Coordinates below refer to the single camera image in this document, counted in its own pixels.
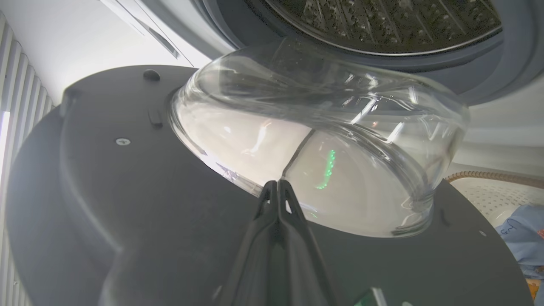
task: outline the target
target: blue fabric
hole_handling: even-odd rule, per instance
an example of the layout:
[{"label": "blue fabric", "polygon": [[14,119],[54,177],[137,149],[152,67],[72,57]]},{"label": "blue fabric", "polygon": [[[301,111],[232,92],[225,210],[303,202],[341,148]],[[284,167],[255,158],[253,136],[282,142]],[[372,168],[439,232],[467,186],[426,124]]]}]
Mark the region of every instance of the blue fabric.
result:
[{"label": "blue fabric", "polygon": [[[510,218],[496,227],[526,278],[544,280],[544,272],[537,270],[540,266],[544,266],[544,238],[538,233],[543,229],[543,205],[520,206]],[[544,306],[542,285],[536,294],[535,305]]]}]

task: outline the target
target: white surface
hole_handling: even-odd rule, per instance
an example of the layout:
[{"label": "white surface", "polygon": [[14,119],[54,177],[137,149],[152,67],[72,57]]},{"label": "white surface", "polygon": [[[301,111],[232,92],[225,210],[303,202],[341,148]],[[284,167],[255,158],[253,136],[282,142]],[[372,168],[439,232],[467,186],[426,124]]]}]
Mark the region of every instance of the white surface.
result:
[{"label": "white surface", "polygon": [[521,175],[544,176],[543,147],[464,142],[455,154],[453,162]]},{"label": "white surface", "polygon": [[472,106],[465,142],[544,146],[544,77],[501,99]]},{"label": "white surface", "polygon": [[4,166],[5,144],[8,140],[9,114],[9,112],[2,113],[2,128],[0,128],[0,180],[2,179],[1,173]]},{"label": "white surface", "polygon": [[197,103],[177,113],[188,137],[223,167],[264,186],[279,180],[310,128]]},{"label": "white surface", "polygon": [[[183,60],[187,60],[193,67],[200,68],[211,61],[202,52],[188,44],[179,35],[176,35],[141,0],[100,1],[120,19],[131,25],[138,33],[147,37],[152,43],[158,44],[161,47],[165,47],[165,44],[168,44],[168,49],[173,48],[179,53],[174,54],[175,57],[183,57]],[[185,0],[185,2],[186,7],[191,6],[188,0]]]},{"label": "white surface", "polygon": [[193,1],[190,0],[160,0],[167,8],[170,9],[186,27],[194,33],[199,33],[200,37],[205,42],[209,43],[216,50],[223,54],[228,54],[234,49],[223,40],[215,30],[201,17],[198,9],[194,7]]},{"label": "white surface", "polygon": [[98,0],[1,0],[0,10],[55,105],[66,87],[96,72],[144,64],[191,66]]},{"label": "white surface", "polygon": [[544,205],[544,190],[496,180],[463,178],[452,182],[496,228],[521,205]]}]

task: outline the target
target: white radiator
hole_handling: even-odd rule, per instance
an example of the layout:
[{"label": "white radiator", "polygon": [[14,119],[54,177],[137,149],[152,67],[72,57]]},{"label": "white radiator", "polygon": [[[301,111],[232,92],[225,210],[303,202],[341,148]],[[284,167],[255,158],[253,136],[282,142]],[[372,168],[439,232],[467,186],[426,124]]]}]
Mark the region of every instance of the white radiator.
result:
[{"label": "white radiator", "polygon": [[52,101],[1,12],[0,35],[0,305],[24,306],[31,303],[11,257],[5,194],[9,170],[22,142],[51,110]]}]

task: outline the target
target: washing machine drum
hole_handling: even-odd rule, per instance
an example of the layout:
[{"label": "washing machine drum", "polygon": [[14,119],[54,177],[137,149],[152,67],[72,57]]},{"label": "washing machine drum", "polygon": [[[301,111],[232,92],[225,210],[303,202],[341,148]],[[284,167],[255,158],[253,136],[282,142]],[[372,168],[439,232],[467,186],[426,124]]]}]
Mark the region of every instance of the washing machine drum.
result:
[{"label": "washing machine drum", "polygon": [[289,35],[354,63],[432,78],[469,105],[519,89],[544,68],[540,0],[194,1],[236,48]]}]

